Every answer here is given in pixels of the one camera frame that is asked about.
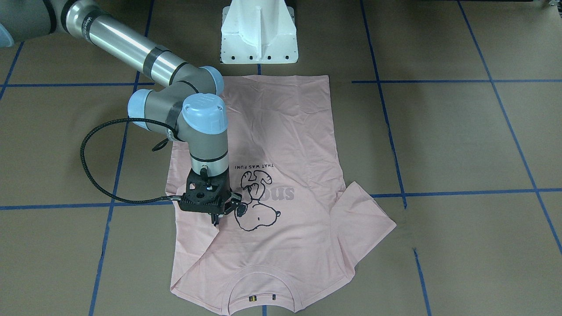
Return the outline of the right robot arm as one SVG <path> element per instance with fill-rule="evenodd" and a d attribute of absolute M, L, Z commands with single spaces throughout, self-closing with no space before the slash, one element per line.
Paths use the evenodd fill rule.
<path fill-rule="evenodd" d="M 137 90 L 129 98 L 127 118 L 100 124 L 83 139 L 80 159 L 97 190 L 114 200 L 129 202 L 105 190 L 93 178 L 86 163 L 86 144 L 102 128 L 134 122 L 166 136 L 153 151 L 169 142 L 185 142 L 191 157 L 184 193 L 136 200 L 136 204 L 174 201 L 182 211 L 209 214 L 214 226 L 231 212 L 237 216 L 245 214 L 247 206 L 230 185 L 227 107 L 221 98 L 223 77 L 216 68 L 192 66 L 119 22 L 94 0 L 1 2 L 2 47 L 57 32 L 101 48 L 163 86 L 161 91 Z"/>

